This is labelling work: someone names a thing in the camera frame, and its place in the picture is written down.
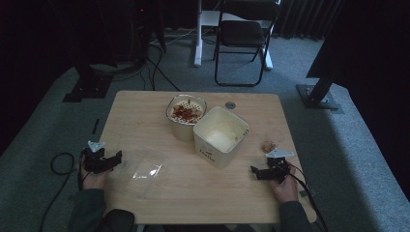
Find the person's left hand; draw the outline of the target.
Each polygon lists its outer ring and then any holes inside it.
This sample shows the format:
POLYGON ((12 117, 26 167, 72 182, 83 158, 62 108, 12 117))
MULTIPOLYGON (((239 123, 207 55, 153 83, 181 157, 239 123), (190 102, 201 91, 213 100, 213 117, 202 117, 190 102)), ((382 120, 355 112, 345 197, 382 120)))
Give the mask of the person's left hand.
POLYGON ((104 189, 109 173, 109 170, 99 174, 87 172, 85 170, 84 159, 81 159, 81 163, 79 165, 79 189, 104 189))

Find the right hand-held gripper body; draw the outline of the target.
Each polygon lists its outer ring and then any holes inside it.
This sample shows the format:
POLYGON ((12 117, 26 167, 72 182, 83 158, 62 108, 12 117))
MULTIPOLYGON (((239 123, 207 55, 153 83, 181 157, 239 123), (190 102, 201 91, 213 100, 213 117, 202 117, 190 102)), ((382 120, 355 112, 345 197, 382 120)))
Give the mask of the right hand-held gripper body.
POLYGON ((273 180, 279 184, 284 181, 290 172, 289 163, 286 159, 293 156, 293 152, 279 148, 275 148, 266 154, 267 165, 273 173, 273 180))

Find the black metal stand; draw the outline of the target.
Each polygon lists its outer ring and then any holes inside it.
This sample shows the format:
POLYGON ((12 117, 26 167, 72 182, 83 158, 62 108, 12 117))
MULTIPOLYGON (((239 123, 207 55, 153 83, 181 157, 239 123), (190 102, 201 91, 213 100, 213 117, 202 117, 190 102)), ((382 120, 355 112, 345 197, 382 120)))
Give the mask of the black metal stand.
POLYGON ((305 108, 329 109, 338 111, 339 105, 330 93, 335 77, 319 78, 315 85, 298 84, 296 89, 305 108))

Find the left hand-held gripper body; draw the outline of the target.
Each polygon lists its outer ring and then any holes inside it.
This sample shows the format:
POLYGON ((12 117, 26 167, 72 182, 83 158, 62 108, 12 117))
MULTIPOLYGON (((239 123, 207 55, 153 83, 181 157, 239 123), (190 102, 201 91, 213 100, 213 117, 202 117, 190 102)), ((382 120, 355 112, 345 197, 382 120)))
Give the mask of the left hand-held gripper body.
POLYGON ((104 164, 111 162, 104 157, 104 146, 104 142, 88 141, 88 146, 81 151, 87 172, 93 172, 94 174, 102 173, 104 164))

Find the small brown snack piece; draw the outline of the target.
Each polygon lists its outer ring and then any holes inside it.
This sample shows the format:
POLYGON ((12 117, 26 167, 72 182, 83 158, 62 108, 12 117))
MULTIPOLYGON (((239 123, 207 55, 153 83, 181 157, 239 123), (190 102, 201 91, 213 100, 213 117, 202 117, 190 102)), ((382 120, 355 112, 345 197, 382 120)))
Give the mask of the small brown snack piece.
POLYGON ((262 144, 262 151, 267 154, 274 151, 277 148, 277 144, 273 141, 266 140, 262 144))

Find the black folding chair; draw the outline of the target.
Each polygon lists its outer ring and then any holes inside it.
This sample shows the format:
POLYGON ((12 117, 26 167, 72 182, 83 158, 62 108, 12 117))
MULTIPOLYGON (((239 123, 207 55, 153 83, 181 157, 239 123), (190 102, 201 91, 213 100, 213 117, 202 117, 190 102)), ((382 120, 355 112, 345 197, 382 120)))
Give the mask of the black folding chair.
POLYGON ((276 0, 220 0, 220 14, 213 60, 214 80, 219 86, 257 86, 265 70, 272 31, 278 20, 280 4, 276 0), (254 48, 251 61, 262 53, 258 79, 253 83, 229 83, 219 81, 221 46, 254 48))

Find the person's lap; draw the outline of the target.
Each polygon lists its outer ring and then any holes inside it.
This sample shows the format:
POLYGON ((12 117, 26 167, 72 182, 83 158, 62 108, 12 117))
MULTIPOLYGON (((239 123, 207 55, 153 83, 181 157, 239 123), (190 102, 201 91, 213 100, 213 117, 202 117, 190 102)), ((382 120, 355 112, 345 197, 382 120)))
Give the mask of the person's lap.
POLYGON ((133 213, 121 209, 108 212, 96 232, 132 232, 135 216, 133 213))

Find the person's right hand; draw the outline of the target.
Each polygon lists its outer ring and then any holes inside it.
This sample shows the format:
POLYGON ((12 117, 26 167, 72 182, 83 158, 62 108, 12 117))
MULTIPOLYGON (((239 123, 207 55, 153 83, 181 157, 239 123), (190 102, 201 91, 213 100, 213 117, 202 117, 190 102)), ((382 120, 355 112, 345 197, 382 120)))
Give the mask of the person's right hand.
POLYGON ((287 176, 281 183, 270 181, 269 186, 279 203, 298 201, 298 187, 293 177, 287 176))

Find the red food scraps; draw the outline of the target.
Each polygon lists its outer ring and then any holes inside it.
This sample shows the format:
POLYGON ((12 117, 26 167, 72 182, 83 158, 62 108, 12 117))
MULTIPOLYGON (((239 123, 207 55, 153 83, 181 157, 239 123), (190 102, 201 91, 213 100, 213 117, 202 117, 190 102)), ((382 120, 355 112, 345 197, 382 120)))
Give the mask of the red food scraps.
POLYGON ((202 117, 202 111, 195 107, 185 107, 182 104, 174 105, 171 118, 178 122, 194 124, 202 117))

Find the cream square bin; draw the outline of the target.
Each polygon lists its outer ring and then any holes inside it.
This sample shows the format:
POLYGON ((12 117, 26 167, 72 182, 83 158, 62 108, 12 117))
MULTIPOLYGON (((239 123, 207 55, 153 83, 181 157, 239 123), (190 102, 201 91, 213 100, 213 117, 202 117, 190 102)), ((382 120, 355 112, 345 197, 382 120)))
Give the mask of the cream square bin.
POLYGON ((215 168, 223 169, 235 158, 248 132, 245 120, 215 106, 193 127, 195 151, 215 168))

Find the black stand base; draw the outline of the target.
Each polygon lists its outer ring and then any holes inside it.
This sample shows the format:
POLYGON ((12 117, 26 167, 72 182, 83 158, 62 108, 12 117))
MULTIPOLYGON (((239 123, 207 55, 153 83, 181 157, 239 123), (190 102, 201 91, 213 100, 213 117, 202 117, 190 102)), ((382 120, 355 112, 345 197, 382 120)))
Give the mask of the black stand base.
POLYGON ((79 78, 72 91, 65 95, 63 102, 81 102, 83 99, 104 99, 113 76, 97 73, 89 65, 76 65, 79 78))

